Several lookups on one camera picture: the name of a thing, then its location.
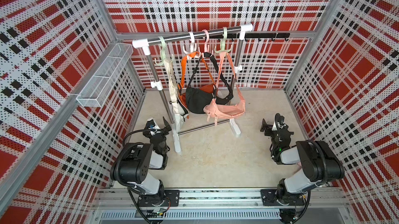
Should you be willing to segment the black fanny pack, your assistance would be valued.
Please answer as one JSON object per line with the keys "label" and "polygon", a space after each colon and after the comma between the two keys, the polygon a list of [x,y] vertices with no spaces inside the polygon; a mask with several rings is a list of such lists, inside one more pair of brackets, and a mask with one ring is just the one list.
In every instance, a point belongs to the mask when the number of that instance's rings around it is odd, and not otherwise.
{"label": "black fanny pack", "polygon": [[198,67],[200,65],[200,62],[205,64],[205,68],[207,71],[209,71],[209,68],[207,66],[207,63],[205,61],[205,58],[209,58],[210,61],[212,62],[216,72],[219,72],[219,66],[218,63],[214,57],[213,54],[205,52],[203,53],[204,58],[201,58],[200,61],[197,62],[195,69],[193,70],[193,74],[190,77],[186,93],[185,93],[185,101],[187,108],[190,112],[196,113],[196,114],[205,114],[204,112],[204,107],[208,104],[211,103],[212,99],[214,98],[214,87],[216,86],[216,83],[213,82],[212,84],[203,86],[201,88],[193,88],[191,86],[191,83],[194,79],[194,76],[196,75],[198,71]]}

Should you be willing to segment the pink fanny pack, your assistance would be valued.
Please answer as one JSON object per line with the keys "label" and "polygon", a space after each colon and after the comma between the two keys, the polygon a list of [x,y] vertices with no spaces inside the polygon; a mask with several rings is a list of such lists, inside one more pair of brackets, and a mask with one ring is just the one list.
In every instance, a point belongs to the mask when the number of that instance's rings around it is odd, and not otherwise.
{"label": "pink fanny pack", "polygon": [[[234,65],[232,58],[229,53],[227,52],[221,52],[220,53],[220,63],[219,63],[219,71],[218,71],[218,79],[215,85],[215,90],[216,92],[218,91],[219,88],[219,82],[221,79],[221,73],[222,73],[222,66],[225,58],[229,61],[229,64],[234,70]],[[218,119],[235,119],[240,116],[242,116],[245,113],[245,99],[240,91],[239,86],[236,86],[238,96],[240,98],[240,102],[235,104],[235,105],[220,105],[216,103],[216,97],[212,99],[210,104],[206,105],[204,107],[204,112],[207,114],[207,120],[209,120],[211,117],[215,119],[215,125],[217,125],[217,120]]]}

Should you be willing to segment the orange fanny pack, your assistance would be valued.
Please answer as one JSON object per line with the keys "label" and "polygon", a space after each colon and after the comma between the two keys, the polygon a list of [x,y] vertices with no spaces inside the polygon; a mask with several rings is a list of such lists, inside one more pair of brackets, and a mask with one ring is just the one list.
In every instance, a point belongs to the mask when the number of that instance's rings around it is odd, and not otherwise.
{"label": "orange fanny pack", "polygon": [[[178,84],[178,88],[179,88],[179,93],[180,93],[180,100],[183,102],[183,104],[187,107],[187,105],[186,105],[186,101],[185,101],[185,93],[183,93],[182,92],[182,89],[184,88],[184,86],[185,86],[185,74],[186,74],[186,65],[187,65],[187,61],[188,61],[188,59],[187,59],[187,57],[185,56],[183,59],[182,59],[182,61],[181,61],[181,69],[182,69],[182,76],[181,76],[181,82]],[[213,76],[212,76],[212,74],[211,74],[211,72],[210,71],[207,71],[208,72],[208,74],[209,74],[209,77],[210,77],[210,80],[207,80],[208,82],[210,82],[211,81],[211,84],[213,83],[213,82],[215,82],[215,80],[214,80],[214,78],[213,78]]]}

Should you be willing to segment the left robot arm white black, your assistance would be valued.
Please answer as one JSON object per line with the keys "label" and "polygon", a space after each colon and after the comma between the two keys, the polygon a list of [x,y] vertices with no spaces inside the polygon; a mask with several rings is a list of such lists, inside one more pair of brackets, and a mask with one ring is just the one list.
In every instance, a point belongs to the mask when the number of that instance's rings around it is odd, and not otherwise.
{"label": "left robot arm white black", "polygon": [[163,182],[152,176],[149,170],[164,170],[170,148],[166,136],[171,131],[163,118],[164,127],[147,120],[143,129],[134,130],[123,139],[123,149],[111,167],[110,177],[135,193],[145,204],[161,206],[166,199]]}

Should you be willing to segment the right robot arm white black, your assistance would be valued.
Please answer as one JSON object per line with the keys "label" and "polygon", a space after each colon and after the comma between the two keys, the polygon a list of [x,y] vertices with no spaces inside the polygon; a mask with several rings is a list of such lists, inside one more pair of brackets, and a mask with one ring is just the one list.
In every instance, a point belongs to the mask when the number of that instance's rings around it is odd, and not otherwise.
{"label": "right robot arm white black", "polygon": [[279,181],[276,189],[261,190],[264,205],[293,206],[303,203],[300,197],[328,182],[343,179],[343,164],[324,141],[304,140],[291,145],[294,134],[285,123],[284,116],[277,113],[273,124],[262,120],[260,131],[270,137],[271,159],[277,165],[299,165],[300,170],[289,178]]}

